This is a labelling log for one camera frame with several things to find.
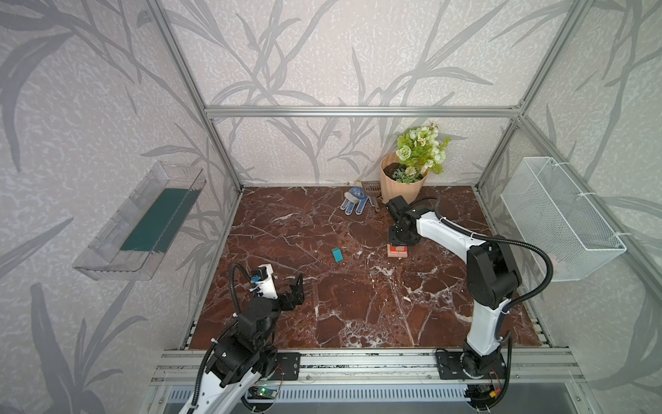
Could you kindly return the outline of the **teal block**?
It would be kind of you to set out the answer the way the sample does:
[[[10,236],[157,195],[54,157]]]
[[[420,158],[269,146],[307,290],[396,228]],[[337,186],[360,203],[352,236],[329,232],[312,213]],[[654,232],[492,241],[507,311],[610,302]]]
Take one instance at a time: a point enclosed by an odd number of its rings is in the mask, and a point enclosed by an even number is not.
[[[343,261],[343,255],[341,253],[341,250],[339,248],[333,248],[332,249],[332,254],[334,256],[334,259],[336,262],[342,262]]]

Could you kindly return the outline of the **pink block front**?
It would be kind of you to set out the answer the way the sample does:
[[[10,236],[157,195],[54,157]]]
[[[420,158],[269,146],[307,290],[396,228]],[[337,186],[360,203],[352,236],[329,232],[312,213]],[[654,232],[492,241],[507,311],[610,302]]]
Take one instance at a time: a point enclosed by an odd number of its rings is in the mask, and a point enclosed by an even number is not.
[[[389,251],[389,252],[387,252],[387,255],[388,255],[388,257],[392,257],[392,258],[407,258],[408,257],[407,252],[399,252],[399,251],[396,251],[396,252]]]

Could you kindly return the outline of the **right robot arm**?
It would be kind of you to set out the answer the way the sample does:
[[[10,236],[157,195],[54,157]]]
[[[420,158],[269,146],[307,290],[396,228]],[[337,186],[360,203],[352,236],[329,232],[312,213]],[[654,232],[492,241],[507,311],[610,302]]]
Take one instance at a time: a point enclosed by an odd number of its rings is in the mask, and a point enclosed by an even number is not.
[[[402,196],[391,199],[386,209],[394,220],[389,242],[395,247],[412,247],[427,238],[460,257],[467,265],[468,291],[473,299],[472,325],[459,356],[451,364],[464,376],[481,379],[502,362],[501,328],[516,305],[542,293],[553,279],[553,262],[541,248],[525,241],[475,233],[443,217],[436,210],[408,203]],[[515,298],[522,284],[512,247],[525,248],[545,264],[545,277],[532,291]]]

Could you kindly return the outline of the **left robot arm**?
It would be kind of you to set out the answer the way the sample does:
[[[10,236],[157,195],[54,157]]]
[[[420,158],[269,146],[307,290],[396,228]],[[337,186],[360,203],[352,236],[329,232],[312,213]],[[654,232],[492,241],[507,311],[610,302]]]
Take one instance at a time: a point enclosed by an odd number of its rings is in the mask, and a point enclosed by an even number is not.
[[[236,263],[229,269],[229,293],[234,319],[211,340],[182,413],[229,413],[239,402],[252,413],[266,413],[281,391],[256,384],[274,374],[280,383],[286,378],[273,340],[281,313],[305,301],[303,275],[288,293],[277,293],[270,264],[250,273]]]

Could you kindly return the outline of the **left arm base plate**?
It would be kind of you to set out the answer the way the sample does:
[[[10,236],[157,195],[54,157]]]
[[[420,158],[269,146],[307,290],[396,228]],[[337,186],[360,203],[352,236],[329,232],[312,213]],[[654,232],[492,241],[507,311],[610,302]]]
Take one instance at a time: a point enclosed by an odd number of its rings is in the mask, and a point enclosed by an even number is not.
[[[301,368],[302,354],[299,352],[277,353],[277,367],[283,372],[284,381],[297,381]]]

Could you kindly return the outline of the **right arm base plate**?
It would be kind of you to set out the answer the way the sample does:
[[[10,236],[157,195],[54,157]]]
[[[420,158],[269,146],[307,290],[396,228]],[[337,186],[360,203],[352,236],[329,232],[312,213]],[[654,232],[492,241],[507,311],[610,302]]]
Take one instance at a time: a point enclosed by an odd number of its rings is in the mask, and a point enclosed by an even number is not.
[[[469,348],[462,351],[438,348],[434,358],[441,380],[486,380],[492,372],[503,380],[508,367],[501,348],[489,355],[479,355]]]

